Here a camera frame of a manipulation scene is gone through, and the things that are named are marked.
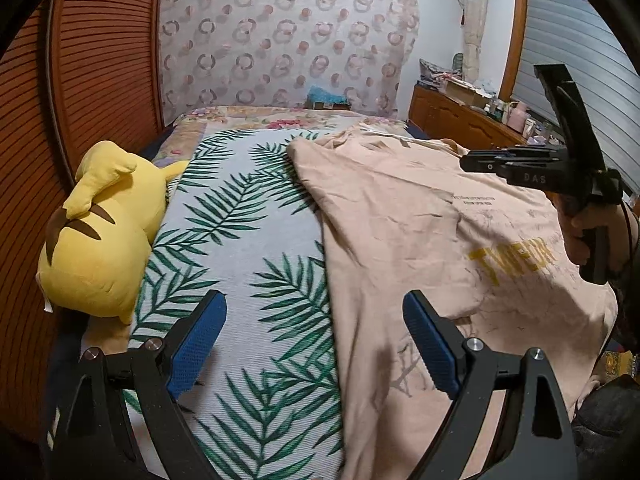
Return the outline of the person's right hand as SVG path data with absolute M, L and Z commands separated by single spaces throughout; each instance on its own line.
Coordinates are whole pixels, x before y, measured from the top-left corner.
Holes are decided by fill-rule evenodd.
M 573 214 L 568 209 L 570 202 L 567 197 L 556 193 L 548 193 L 547 197 L 558 213 L 565 251 L 572 263 L 578 266 L 587 263 L 590 249 L 586 243 L 586 233 L 603 226 L 608 229 L 610 246 L 608 270 L 620 274 L 626 268 L 636 252 L 639 239 L 638 217 L 626 203 L 605 207 L 589 205 Z

